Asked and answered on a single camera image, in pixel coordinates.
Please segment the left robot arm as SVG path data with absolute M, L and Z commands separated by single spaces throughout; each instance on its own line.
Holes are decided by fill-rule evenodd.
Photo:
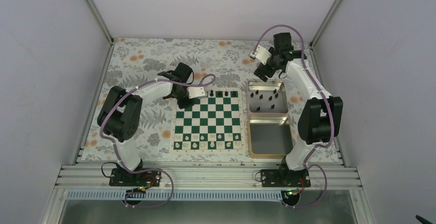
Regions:
M 157 99 L 175 99 L 180 109 L 192 107 L 195 99 L 190 97 L 188 80 L 193 76 L 191 67 L 179 63 L 174 70 L 160 72 L 151 81 L 127 91 L 120 86 L 110 89 L 107 99 L 98 115 L 102 138 L 114 144 L 118 164 L 125 169 L 122 178 L 129 185 L 137 185 L 143 179 L 142 159 L 134 141 L 141 118 L 141 109 Z

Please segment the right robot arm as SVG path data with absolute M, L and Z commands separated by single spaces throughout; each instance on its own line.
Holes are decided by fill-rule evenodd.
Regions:
M 284 186 L 292 186 L 298 180 L 298 172 L 309 169 L 309 158 L 318 148 L 328 148 L 340 128 L 343 101 L 332 96 L 311 70 L 304 50 L 294 50 L 291 34 L 278 33 L 273 36 L 274 45 L 266 49 L 256 44 L 250 57 L 259 61 L 254 75 L 266 82 L 279 71 L 290 77 L 305 100 L 298 121 L 301 142 L 296 143 L 286 155 L 286 168 L 278 173 Z

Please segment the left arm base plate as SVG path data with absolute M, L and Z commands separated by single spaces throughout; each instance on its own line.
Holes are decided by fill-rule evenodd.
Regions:
M 125 186 L 125 187 L 151 187 L 159 186 L 161 180 L 161 172 L 146 171 L 144 173 L 132 174 L 122 168 L 114 168 L 111 171 L 109 186 Z

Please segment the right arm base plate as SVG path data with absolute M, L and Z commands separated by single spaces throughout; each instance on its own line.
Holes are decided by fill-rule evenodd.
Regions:
M 297 188 L 310 187 L 311 180 L 308 170 L 260 170 L 262 187 L 264 188 Z

